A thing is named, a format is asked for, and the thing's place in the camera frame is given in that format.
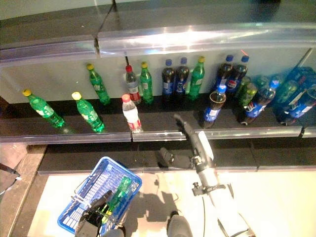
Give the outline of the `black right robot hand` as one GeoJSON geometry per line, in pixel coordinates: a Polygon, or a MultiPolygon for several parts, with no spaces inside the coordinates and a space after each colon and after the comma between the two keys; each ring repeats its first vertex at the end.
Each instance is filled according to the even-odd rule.
{"type": "Polygon", "coordinates": [[[206,148],[203,147],[202,141],[198,134],[192,129],[190,124],[184,121],[179,114],[174,114],[177,124],[183,129],[186,138],[189,139],[192,146],[193,155],[175,155],[171,151],[162,147],[159,154],[167,167],[177,167],[181,169],[193,169],[200,172],[206,168],[213,167],[211,156],[207,154],[206,148]]]}

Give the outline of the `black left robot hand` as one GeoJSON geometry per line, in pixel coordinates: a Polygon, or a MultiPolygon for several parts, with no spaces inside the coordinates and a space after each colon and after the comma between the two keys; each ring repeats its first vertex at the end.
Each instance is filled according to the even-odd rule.
{"type": "Polygon", "coordinates": [[[107,191],[103,196],[99,199],[95,199],[91,204],[90,207],[83,212],[79,223],[83,221],[87,221],[94,226],[101,227],[102,225],[102,218],[105,216],[104,208],[107,208],[108,200],[112,196],[113,192],[111,190],[107,191]]]}

